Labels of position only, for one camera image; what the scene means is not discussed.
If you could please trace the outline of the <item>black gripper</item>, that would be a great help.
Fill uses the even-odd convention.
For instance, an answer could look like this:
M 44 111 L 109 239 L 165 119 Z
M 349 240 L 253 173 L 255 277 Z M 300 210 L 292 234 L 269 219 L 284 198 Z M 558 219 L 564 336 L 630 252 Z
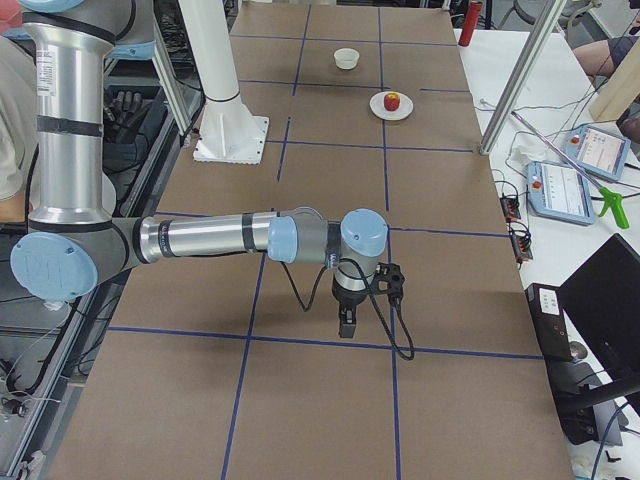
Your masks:
M 353 291 L 344 288 L 338 283 L 333 283 L 332 294 L 339 303 L 338 335 L 340 338 L 353 338 L 357 326 L 357 307 L 365 301 L 368 293 L 366 290 Z

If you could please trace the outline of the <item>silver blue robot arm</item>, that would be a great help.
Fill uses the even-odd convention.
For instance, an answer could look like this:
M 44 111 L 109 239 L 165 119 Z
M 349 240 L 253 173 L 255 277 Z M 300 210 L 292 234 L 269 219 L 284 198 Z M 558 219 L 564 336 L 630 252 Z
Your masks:
M 26 1 L 23 25 L 36 46 L 40 202 L 13 248 L 16 280 L 46 301 L 70 301 L 115 275 L 162 258 L 264 252 L 273 261 L 332 270 L 339 334 L 353 336 L 357 306 L 388 294 L 380 262 L 388 227 L 375 211 L 340 221 L 299 207 L 195 220 L 114 218 L 103 204 L 104 60 L 155 47 L 149 1 Z

